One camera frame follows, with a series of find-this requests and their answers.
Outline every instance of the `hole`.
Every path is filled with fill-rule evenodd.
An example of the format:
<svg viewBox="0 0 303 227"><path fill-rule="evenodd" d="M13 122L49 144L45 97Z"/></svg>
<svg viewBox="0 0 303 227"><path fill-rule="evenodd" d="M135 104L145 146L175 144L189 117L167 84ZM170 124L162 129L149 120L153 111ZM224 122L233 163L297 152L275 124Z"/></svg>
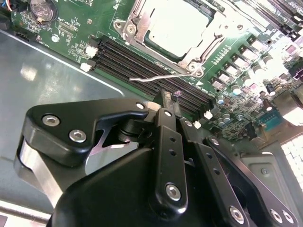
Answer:
<svg viewBox="0 0 303 227"><path fill-rule="evenodd" d="M164 113L168 116L168 117L171 117L172 114L170 112L168 112L167 110L164 111Z"/></svg>
<svg viewBox="0 0 303 227"><path fill-rule="evenodd" d="M144 109L144 106L143 106L143 104L141 104L141 103L137 103L136 106L137 106L139 109L141 109L141 110Z"/></svg>
<svg viewBox="0 0 303 227"><path fill-rule="evenodd" d="M217 175L220 175L220 171L217 170L216 168L214 168L214 172L215 172Z"/></svg>
<svg viewBox="0 0 303 227"><path fill-rule="evenodd" d="M170 154L171 154L172 156L176 156L176 155L177 155L177 153L176 153L173 149L170 149L169 152L170 152Z"/></svg>
<svg viewBox="0 0 303 227"><path fill-rule="evenodd" d="M82 134L79 132L74 133L74 137L82 138Z"/></svg>
<svg viewBox="0 0 303 227"><path fill-rule="evenodd" d="M54 118L48 118L47 121L48 121L49 123L55 123L56 120L55 120Z"/></svg>
<svg viewBox="0 0 303 227"><path fill-rule="evenodd" d="M266 41L266 44L267 45L271 45L273 43L273 40L272 39L268 39L267 41Z"/></svg>
<svg viewBox="0 0 303 227"><path fill-rule="evenodd" d="M212 156L211 154L209 154L209 153L207 153L206 155L207 155L210 159L213 158L213 156Z"/></svg>

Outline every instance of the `metal screw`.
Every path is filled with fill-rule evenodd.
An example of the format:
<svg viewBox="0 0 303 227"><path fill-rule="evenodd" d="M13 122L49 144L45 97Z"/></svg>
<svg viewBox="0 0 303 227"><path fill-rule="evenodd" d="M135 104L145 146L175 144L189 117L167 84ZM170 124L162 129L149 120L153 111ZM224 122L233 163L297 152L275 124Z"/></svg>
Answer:
<svg viewBox="0 0 303 227"><path fill-rule="evenodd" d="M242 213L237 208L231 206L229 208L229 212L231 213L233 219L235 219L241 225L244 224L244 217L243 217Z"/></svg>
<svg viewBox="0 0 303 227"><path fill-rule="evenodd" d="M211 141L214 143L214 145L219 145L219 142L216 139L211 139Z"/></svg>
<svg viewBox="0 0 303 227"><path fill-rule="evenodd" d="M270 210L270 213L272 214L272 216L274 217L274 219L279 222L279 223L283 223L283 220L281 218L281 216L273 209Z"/></svg>
<svg viewBox="0 0 303 227"><path fill-rule="evenodd" d="M137 106L139 109L144 109L144 106L143 106L141 103L137 103L136 106Z"/></svg>
<svg viewBox="0 0 303 227"><path fill-rule="evenodd" d="M42 118L42 122L47 125L47 126L57 126L58 124L60 124L60 120L59 118L57 118L54 115L46 115Z"/></svg>
<svg viewBox="0 0 303 227"><path fill-rule="evenodd" d="M86 134L81 130L72 130L70 139L76 143L83 143L86 140Z"/></svg>
<svg viewBox="0 0 303 227"><path fill-rule="evenodd" d="M168 111L164 111L164 113L165 113L168 117L171 117L171 116L172 116L171 113L168 112Z"/></svg>
<svg viewBox="0 0 303 227"><path fill-rule="evenodd" d="M196 63L195 62L192 62L188 65L188 70L189 71L193 72L193 71L195 71L195 69L196 69Z"/></svg>
<svg viewBox="0 0 303 227"><path fill-rule="evenodd" d="M267 174L269 174L269 171L266 168L263 168L263 169L261 169L261 173L263 175L267 175Z"/></svg>
<svg viewBox="0 0 303 227"><path fill-rule="evenodd" d="M126 28L126 31L129 33L129 34L134 34L136 32L136 26L135 25L129 25L127 26Z"/></svg>
<svg viewBox="0 0 303 227"><path fill-rule="evenodd" d="M294 220L293 220L292 216L290 216L285 210L283 210L282 212L283 212L286 220L293 224Z"/></svg>
<svg viewBox="0 0 303 227"><path fill-rule="evenodd" d="M192 122L190 121L185 121L185 124L187 124L189 127L193 126Z"/></svg>
<svg viewBox="0 0 303 227"><path fill-rule="evenodd" d="M173 184L168 184L166 186L166 194L173 200L173 201L179 201L181 199L181 192L179 188L177 188Z"/></svg>

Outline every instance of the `black memory slot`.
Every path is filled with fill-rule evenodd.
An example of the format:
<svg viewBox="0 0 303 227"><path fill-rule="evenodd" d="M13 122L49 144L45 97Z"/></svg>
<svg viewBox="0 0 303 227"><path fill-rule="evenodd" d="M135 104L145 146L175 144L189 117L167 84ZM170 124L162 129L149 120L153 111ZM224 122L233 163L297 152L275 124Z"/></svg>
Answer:
<svg viewBox="0 0 303 227"><path fill-rule="evenodd" d="M252 7L261 17L266 19L271 26L273 26L275 29L280 29L280 24L277 20L275 20L272 17L269 17L266 15L262 10L259 9L258 5L256 5L254 2L249 2L248 0L242 0L246 5Z"/></svg>
<svg viewBox="0 0 303 227"><path fill-rule="evenodd" d="M178 99L185 114L195 115L201 111L201 108L211 109L213 107L213 97L180 78L160 79L151 82L130 81L129 78L152 78L169 75L170 72L106 36L101 38L99 52L92 60L96 63L94 68L98 68L150 96L155 97L162 88L172 93L181 91L181 96Z"/></svg>
<svg viewBox="0 0 303 227"><path fill-rule="evenodd" d="M157 67L156 65L152 65L153 67L148 68L145 62L142 60L140 61L134 61L131 56L129 56L128 52L122 51L118 53L117 48L115 48L113 45L109 45L108 48L105 48L103 50L104 55L110 54L110 56L113 58L115 57L115 61L120 64L127 67L129 70L135 71L137 73L136 76L132 77L140 77L140 78L151 78L156 75L167 75L169 74L168 71L165 71L161 69L160 67ZM128 59L128 61L120 61L121 55ZM188 99L188 102L192 105L195 105L196 108L199 108L199 103L201 102L208 102L207 98L204 96L197 97L195 94L195 91L191 85L188 85L186 82L180 80L180 79L164 79L164 80L156 80L153 82L154 84L157 84L157 87L162 87L168 91L175 92L176 90L172 90L171 83L173 83L175 86L178 87L179 90L182 90L186 88L187 92L184 93L184 98Z"/></svg>
<svg viewBox="0 0 303 227"><path fill-rule="evenodd" d="M120 61L120 56L118 55L117 52L112 52L108 49L104 49L103 55L110 58L112 61L115 61L117 64L119 64L120 67L124 69L124 72L129 71L129 77L151 78L155 76L154 72L144 70L143 67L138 66L133 61ZM169 81L166 80L166 81L162 81L161 83L158 82L159 81L156 81L156 84L158 85L157 87L162 87L168 91L175 92L171 90L171 85ZM151 89L153 89L152 83L144 83L144 84L146 84L147 87L151 87ZM191 107L195 109L199 108L198 103L200 103L201 100L192 97L187 93L185 93L183 96L188 100L188 105L191 105Z"/></svg>

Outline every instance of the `metal rod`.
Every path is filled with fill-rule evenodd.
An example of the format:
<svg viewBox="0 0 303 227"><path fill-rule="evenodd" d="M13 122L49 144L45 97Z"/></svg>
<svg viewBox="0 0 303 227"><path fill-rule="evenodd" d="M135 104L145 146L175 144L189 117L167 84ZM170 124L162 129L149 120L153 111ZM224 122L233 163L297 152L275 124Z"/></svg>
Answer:
<svg viewBox="0 0 303 227"><path fill-rule="evenodd" d="M176 74L176 75L164 75L164 76L155 76L148 79L142 79L142 78L129 78L130 81L140 81L140 82L151 82L157 79L168 79L168 78L175 78L175 77L190 77L193 76L193 74Z"/></svg>

